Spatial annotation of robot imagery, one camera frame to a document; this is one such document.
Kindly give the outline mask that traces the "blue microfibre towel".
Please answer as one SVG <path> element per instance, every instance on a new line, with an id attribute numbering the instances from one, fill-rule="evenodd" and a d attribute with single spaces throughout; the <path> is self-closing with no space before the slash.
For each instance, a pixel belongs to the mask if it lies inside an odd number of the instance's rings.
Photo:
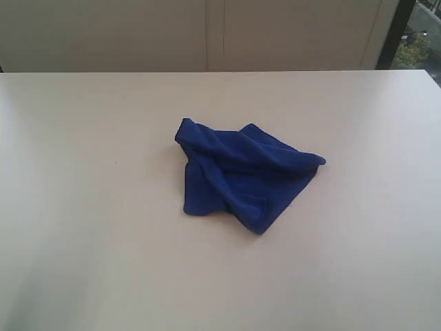
<path id="1" fill-rule="evenodd" d="M 323 157 L 301 152 L 250 123 L 214 130 L 184 118 L 175 141 L 187 156 L 183 211 L 226 212 L 262 235 L 306 188 Z"/>

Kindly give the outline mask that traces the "green tree outside window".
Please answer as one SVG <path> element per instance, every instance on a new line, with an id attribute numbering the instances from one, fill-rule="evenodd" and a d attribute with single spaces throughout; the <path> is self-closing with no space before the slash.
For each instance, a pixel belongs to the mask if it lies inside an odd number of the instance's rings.
<path id="1" fill-rule="evenodd" d="M 417 69 L 428 58 L 430 41 L 426 32 L 406 35 L 396 50 L 391 67 L 394 69 Z"/>

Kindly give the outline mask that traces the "black window frame post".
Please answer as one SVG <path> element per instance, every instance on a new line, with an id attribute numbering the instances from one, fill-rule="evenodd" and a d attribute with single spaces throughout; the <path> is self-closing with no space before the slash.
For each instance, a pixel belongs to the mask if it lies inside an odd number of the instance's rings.
<path id="1" fill-rule="evenodd" d="M 376 70 L 388 70 L 391 67 L 415 3 L 416 0 L 399 0 L 375 66 Z"/>

